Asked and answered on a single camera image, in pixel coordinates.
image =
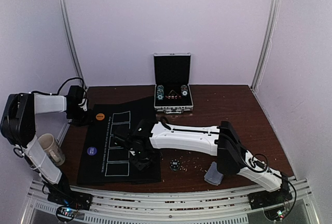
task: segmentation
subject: poker chip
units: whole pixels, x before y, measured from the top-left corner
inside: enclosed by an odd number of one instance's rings
[[[180,161],[178,161],[177,159],[173,159],[170,164],[171,170],[178,171],[178,169],[180,169],[180,164]]]

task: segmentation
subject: black foam insert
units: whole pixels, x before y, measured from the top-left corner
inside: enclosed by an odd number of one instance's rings
[[[188,95],[181,95],[181,85],[163,85],[164,86],[164,99],[161,101],[157,99],[157,90],[155,91],[156,106],[191,106],[191,92],[188,87]],[[181,95],[181,99],[167,99],[166,96],[174,90],[178,95]]]
[[[187,85],[189,83],[190,55],[154,56],[157,85]]]

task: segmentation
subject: gray cloth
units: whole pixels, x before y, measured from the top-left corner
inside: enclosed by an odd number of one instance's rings
[[[219,173],[217,170],[217,163],[212,162],[209,170],[204,176],[204,180],[209,184],[218,186],[224,178],[222,173]]]

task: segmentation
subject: metal pole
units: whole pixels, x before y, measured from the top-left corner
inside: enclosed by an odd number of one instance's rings
[[[268,19],[268,24],[266,27],[264,42],[263,42],[263,46],[262,46],[262,49],[260,52],[253,83],[251,86],[251,88],[254,92],[256,92],[258,89],[257,87],[258,87],[262,72],[264,71],[264,64],[265,64],[265,60],[267,59],[267,55],[268,55],[269,43],[271,41],[272,32],[273,32],[274,24],[276,21],[276,14],[278,12],[279,2],[280,2],[280,0],[271,0],[270,14],[269,14],[269,19]]]
[[[74,64],[74,69],[76,71],[76,75],[78,77],[83,78],[83,73],[82,69],[79,65],[79,61],[77,58],[77,53],[74,45],[74,40],[73,40],[73,35],[71,31],[71,27],[69,24],[69,18],[68,18],[68,12],[67,12],[67,7],[66,7],[66,1],[65,0],[59,0],[60,7],[61,7],[61,12],[62,12],[62,19],[63,19],[63,24],[66,32],[66,39],[68,43],[68,47],[72,56],[73,64]]]

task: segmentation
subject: mug handle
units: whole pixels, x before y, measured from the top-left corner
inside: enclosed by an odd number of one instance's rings
[[[54,153],[53,150],[50,150],[50,155],[51,155],[51,157],[54,159],[54,162],[55,162],[55,163],[59,163],[59,162],[60,162],[61,158],[59,158],[59,157]]]

